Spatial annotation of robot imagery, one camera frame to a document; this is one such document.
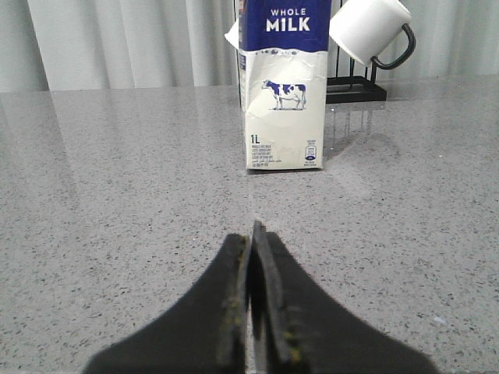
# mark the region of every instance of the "black metal stand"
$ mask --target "black metal stand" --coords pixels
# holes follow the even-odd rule
[[[354,76],[354,66],[354,60],[350,59],[350,76],[338,77],[337,68],[336,77],[327,78],[326,104],[386,101],[387,91],[375,83],[377,67],[373,65],[369,80],[367,68],[364,76]]]

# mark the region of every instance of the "black mug handle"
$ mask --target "black mug handle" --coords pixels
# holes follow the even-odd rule
[[[402,25],[402,29],[405,31],[407,34],[407,39],[409,40],[409,45],[407,46],[407,49],[405,50],[404,53],[402,53],[402,56],[397,58],[395,61],[393,61],[391,64],[384,64],[381,62],[377,56],[374,56],[371,58],[371,61],[375,66],[377,66],[380,69],[383,70],[392,70],[400,65],[402,65],[407,58],[409,58],[410,55],[414,52],[414,49],[416,48],[416,37],[414,36],[414,33],[412,32],[411,28],[407,23],[404,23]]]

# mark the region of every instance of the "countertop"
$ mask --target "countertop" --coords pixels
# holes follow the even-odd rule
[[[327,105],[324,170],[270,174],[235,86],[0,94],[0,373],[79,372],[255,219],[443,372],[499,370],[499,76],[380,85]]]

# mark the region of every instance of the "milk carton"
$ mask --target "milk carton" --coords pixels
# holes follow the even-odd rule
[[[331,0],[240,0],[246,167],[322,168]]]

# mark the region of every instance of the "cow illustration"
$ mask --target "cow illustration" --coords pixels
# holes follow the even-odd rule
[[[302,111],[305,109],[306,103],[306,87],[304,84],[278,84],[270,80],[264,80],[262,90],[272,90],[272,94],[275,99],[275,111],[282,111],[289,108],[285,108],[282,101],[295,101],[296,106],[293,108],[296,111]]]

